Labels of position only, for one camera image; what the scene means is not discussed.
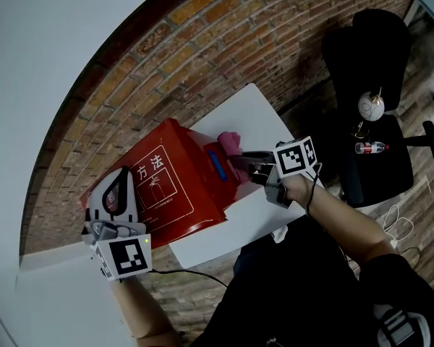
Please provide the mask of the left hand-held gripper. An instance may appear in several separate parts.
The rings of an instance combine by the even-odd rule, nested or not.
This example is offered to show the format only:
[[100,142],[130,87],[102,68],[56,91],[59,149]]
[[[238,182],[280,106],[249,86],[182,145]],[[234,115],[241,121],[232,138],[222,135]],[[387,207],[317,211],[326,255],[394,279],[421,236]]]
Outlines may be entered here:
[[92,250],[109,281],[121,280],[153,269],[151,235],[137,222],[133,176],[122,166],[102,178],[90,191],[82,239]]

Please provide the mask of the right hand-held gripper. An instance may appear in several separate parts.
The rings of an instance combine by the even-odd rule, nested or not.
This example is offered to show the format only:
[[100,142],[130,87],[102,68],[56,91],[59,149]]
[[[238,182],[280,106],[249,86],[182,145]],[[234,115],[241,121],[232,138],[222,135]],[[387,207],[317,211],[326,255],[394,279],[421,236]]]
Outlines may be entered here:
[[[241,184],[252,182],[264,186],[267,201],[280,207],[289,207],[282,180],[302,175],[310,181],[318,180],[318,159],[310,136],[280,142],[271,151],[247,151],[241,154],[247,160],[233,159],[232,166]],[[272,162],[272,164],[253,163]]]

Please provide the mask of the pink cloth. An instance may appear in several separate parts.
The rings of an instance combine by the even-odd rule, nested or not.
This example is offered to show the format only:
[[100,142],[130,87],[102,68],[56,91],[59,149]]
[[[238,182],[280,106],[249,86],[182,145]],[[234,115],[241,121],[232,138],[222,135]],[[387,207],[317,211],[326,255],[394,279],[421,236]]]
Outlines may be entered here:
[[218,136],[217,140],[226,155],[226,162],[235,179],[240,184],[249,182],[249,174],[246,171],[233,167],[233,164],[230,161],[230,157],[242,155],[242,149],[239,147],[241,140],[240,135],[236,132],[223,132]]

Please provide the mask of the red fire extinguisher box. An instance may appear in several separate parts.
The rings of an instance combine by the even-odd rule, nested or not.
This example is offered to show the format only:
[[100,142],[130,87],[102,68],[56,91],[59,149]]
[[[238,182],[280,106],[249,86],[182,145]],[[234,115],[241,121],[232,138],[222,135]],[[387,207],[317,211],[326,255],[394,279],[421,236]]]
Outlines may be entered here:
[[115,162],[81,196],[86,222],[88,196],[109,173],[126,166],[132,173],[137,222],[158,248],[228,220],[239,200],[235,179],[218,140],[167,119]]

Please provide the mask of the person's right forearm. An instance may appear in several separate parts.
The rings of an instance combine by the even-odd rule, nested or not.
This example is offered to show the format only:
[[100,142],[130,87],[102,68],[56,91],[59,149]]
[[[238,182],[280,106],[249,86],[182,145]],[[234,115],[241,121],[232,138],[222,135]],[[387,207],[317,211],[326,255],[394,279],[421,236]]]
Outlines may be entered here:
[[358,265],[396,254],[380,225],[315,185],[305,212],[317,221]]

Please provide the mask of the person's left forearm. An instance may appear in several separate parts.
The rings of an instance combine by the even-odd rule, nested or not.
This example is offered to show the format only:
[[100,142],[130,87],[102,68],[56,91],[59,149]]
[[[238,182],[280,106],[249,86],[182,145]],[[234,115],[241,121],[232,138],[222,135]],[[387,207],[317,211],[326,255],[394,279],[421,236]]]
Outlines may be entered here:
[[182,347],[165,311],[135,276],[109,286],[137,347]]

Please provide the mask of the person's right hand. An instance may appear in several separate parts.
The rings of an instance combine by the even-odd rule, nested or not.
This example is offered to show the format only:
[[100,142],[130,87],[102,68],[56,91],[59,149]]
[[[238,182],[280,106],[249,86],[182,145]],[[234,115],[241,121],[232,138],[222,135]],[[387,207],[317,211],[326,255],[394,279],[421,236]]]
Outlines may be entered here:
[[306,208],[312,196],[312,190],[315,187],[313,182],[306,179],[303,175],[297,174],[286,177],[283,180],[283,184],[286,187],[286,196],[288,199]]

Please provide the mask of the gold ornament stand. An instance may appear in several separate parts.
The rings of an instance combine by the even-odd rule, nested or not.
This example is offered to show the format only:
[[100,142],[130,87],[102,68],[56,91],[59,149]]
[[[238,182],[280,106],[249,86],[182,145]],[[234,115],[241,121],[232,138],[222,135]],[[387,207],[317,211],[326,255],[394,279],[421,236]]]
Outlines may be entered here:
[[369,129],[364,121],[360,121],[357,126],[352,127],[351,135],[359,140],[363,140],[369,135]]

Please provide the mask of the plastic bottle with red label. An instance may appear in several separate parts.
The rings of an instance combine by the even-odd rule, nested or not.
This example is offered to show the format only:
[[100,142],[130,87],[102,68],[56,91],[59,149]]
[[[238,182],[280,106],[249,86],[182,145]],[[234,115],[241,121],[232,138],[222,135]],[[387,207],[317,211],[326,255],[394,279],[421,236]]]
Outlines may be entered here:
[[389,150],[389,145],[382,142],[358,142],[354,146],[354,150],[358,155],[378,154]]

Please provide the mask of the white round ornament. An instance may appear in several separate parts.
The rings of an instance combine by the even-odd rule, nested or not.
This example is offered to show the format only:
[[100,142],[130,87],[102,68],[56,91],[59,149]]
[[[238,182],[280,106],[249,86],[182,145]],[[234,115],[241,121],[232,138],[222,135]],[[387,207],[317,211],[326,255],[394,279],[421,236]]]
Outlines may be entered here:
[[383,116],[385,104],[381,96],[381,91],[382,88],[380,88],[378,92],[369,91],[360,96],[357,107],[360,116],[365,121],[377,121]]

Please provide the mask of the person's dark shirt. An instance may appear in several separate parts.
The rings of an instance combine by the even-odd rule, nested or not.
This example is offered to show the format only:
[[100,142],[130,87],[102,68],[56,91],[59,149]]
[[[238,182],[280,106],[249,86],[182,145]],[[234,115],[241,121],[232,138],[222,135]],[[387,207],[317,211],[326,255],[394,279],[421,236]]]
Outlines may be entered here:
[[434,291],[400,255],[348,266],[338,244],[307,217],[283,241],[242,248],[234,277],[190,347],[423,347],[419,335],[392,346],[381,327],[393,310],[425,318],[434,347]]

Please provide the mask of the black office chair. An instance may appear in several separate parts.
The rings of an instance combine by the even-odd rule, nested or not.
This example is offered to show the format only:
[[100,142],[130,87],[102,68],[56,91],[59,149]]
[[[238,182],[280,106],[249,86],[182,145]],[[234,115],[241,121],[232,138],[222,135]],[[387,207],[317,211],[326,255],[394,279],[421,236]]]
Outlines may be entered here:
[[[429,147],[434,160],[434,123],[424,121],[423,135],[405,137],[392,115],[401,100],[411,50],[403,19],[382,9],[363,10],[354,15],[352,25],[329,32],[321,50],[338,104],[326,141],[345,202],[352,207],[366,207],[412,188],[414,177],[408,149]],[[359,98],[380,88],[384,114],[377,121],[365,121],[358,111]],[[351,135],[352,127],[360,121],[369,129],[363,140]],[[358,142],[382,142],[389,145],[389,150],[358,155],[354,150]]]

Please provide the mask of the person's grey white shoe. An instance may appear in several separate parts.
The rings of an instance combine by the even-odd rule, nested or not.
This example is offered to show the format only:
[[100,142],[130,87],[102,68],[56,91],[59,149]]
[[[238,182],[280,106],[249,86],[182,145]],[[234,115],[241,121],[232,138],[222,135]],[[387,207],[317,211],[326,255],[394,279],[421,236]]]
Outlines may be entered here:
[[431,334],[426,318],[388,304],[376,304],[378,347],[430,347]]

